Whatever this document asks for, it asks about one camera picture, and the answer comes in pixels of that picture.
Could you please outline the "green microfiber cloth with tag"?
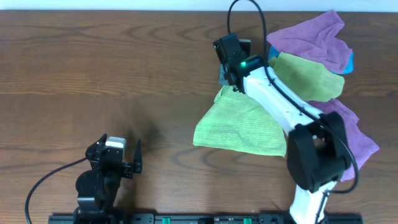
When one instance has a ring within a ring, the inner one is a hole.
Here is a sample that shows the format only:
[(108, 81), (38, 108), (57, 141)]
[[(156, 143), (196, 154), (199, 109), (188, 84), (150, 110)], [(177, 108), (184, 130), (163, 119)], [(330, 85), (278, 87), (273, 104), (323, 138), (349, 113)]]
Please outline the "green microfiber cloth with tag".
[(193, 145), (262, 156), (285, 156), (285, 134), (254, 99), (223, 86), (213, 106), (198, 122)]

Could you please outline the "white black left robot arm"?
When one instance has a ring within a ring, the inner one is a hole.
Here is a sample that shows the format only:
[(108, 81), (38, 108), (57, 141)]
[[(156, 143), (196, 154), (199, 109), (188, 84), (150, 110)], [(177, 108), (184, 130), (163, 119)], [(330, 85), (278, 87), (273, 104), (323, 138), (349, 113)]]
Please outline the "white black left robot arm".
[(102, 135), (88, 146), (85, 157), (91, 169), (76, 180), (78, 208), (73, 223), (118, 223), (114, 201), (121, 179), (132, 179), (142, 172), (141, 141), (137, 142), (132, 162), (124, 162), (126, 139)]

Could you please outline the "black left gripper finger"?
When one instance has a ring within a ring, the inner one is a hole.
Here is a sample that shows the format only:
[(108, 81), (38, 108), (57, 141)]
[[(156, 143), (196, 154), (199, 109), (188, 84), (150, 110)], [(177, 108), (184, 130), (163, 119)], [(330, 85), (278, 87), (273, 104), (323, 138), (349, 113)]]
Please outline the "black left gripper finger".
[(85, 156), (86, 157), (94, 157), (94, 154), (97, 151), (97, 148), (99, 146), (105, 145), (105, 142), (107, 140), (107, 134), (104, 133), (96, 142), (94, 142), (92, 145), (88, 146)]
[(142, 152), (141, 152), (141, 140), (137, 142), (136, 150), (133, 158), (133, 172), (140, 174), (142, 172)]

